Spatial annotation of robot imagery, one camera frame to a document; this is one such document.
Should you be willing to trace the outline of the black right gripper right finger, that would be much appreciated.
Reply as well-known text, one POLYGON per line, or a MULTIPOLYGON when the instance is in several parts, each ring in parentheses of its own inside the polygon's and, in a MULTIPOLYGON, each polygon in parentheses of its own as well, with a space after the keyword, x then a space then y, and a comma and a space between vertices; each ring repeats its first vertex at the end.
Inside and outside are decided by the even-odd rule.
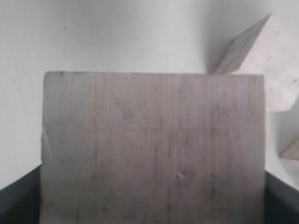
POLYGON ((265 172, 264 222, 299 224, 299 191, 265 172))

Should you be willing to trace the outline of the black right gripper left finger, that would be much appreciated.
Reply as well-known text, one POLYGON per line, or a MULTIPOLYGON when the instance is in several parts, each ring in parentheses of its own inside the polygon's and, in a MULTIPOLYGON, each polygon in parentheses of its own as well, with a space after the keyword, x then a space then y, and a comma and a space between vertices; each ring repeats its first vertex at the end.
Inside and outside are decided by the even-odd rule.
POLYGON ((39 223, 40 169, 40 166, 36 167, 0 190, 0 222, 2 224, 39 223))

